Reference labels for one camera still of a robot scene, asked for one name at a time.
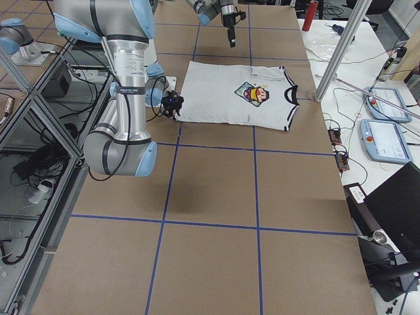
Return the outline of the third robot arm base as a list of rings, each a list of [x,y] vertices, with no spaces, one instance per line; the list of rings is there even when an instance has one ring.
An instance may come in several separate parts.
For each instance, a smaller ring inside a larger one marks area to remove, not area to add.
[[[54,44],[36,41],[20,18],[1,21],[1,48],[18,66],[42,66]]]

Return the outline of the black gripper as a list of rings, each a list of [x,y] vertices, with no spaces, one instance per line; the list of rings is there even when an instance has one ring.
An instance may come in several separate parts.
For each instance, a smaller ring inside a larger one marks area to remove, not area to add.
[[[230,42],[230,47],[233,48],[236,46],[236,35],[234,26],[236,24],[236,17],[234,14],[225,14],[221,17],[223,26],[227,29],[228,41]]]
[[[180,115],[182,103],[184,98],[180,96],[176,91],[171,91],[167,96],[161,99],[163,106],[162,114],[165,117],[176,120],[176,117]]]

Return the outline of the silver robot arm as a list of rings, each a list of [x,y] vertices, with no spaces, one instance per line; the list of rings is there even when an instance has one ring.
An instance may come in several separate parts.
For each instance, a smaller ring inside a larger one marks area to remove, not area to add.
[[[104,113],[86,136],[87,165],[103,175],[147,177],[154,169],[157,144],[146,130],[146,106],[171,93],[159,64],[146,64],[153,50],[154,11],[151,1],[56,1],[58,31],[85,42],[100,43],[115,87]]]
[[[199,0],[187,0],[186,2],[197,14],[201,25],[208,25],[215,17],[220,15],[222,25],[227,29],[230,47],[236,46],[235,25],[238,23],[237,17],[242,16],[242,11],[237,10],[233,1],[215,0],[206,3]]]

